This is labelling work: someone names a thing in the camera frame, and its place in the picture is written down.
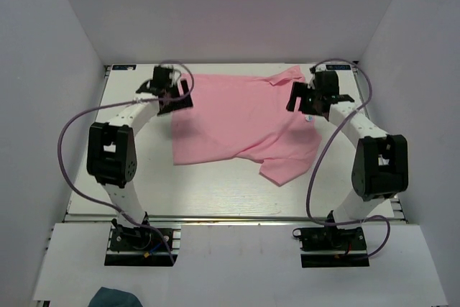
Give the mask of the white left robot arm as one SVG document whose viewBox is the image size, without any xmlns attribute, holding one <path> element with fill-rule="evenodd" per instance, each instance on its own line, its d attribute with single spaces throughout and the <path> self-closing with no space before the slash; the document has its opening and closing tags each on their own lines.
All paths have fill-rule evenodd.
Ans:
<svg viewBox="0 0 460 307">
<path fill-rule="evenodd" d="M 89 129 L 86 169 L 106 191 L 117 212 L 118 223 L 129 228 L 127 240 L 137 249 L 147 247 L 152 231 L 134 186 L 137 172 L 135 137 L 155 116 L 193 106 L 193 83 L 171 65 L 156 65 L 152 77 L 136 90 L 116 116 L 94 122 Z"/>
</svg>

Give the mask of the pink t-shirt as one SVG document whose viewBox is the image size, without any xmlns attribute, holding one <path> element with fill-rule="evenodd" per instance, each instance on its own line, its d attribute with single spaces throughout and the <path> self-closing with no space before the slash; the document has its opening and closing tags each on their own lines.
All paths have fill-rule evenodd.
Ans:
<svg viewBox="0 0 460 307">
<path fill-rule="evenodd" d="M 196 74 L 193 107 L 172 114 L 175 165 L 241 158 L 284 185 L 314 164 L 321 135 L 313 121 L 286 109 L 295 82 L 305 76 L 295 65 L 271 76 Z"/>
</svg>

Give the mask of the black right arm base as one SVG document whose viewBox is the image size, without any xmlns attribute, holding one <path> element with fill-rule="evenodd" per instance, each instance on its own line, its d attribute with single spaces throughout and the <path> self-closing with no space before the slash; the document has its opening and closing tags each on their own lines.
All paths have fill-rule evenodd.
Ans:
<svg viewBox="0 0 460 307">
<path fill-rule="evenodd" d="M 292 236 L 300 241 L 302 268 L 369 267 L 361 226 L 295 228 Z"/>
</svg>

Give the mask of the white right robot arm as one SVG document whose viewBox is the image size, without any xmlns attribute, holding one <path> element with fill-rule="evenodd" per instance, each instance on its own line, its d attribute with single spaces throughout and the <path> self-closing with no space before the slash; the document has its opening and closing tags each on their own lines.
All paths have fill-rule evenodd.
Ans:
<svg viewBox="0 0 460 307">
<path fill-rule="evenodd" d="M 408 141 L 401 134 L 389 134 L 374 124 L 362 109 L 339 88 L 339 76 L 334 70 L 311 68 L 308 83 L 293 84 L 286 109 L 309 116 L 320 116 L 335 126 L 321 151 L 308 184 L 311 198 L 319 167 L 338 134 L 343 134 L 355 149 L 351 169 L 351 191 L 341 204 L 331 211 L 322 226 L 326 243 L 342 248 L 351 239 L 350 229 L 375 217 L 372 212 L 385 200 L 408 188 Z"/>
</svg>

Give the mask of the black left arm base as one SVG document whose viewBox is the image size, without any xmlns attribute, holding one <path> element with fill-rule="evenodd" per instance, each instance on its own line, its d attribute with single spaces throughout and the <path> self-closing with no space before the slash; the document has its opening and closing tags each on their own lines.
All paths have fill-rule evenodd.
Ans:
<svg viewBox="0 0 460 307">
<path fill-rule="evenodd" d="M 172 267 L 170 248 L 174 261 L 180 248 L 179 228 L 159 228 L 157 232 L 142 227 L 128 228 L 116 219 L 111 221 L 111 230 L 106 247 L 106 267 Z"/>
</svg>

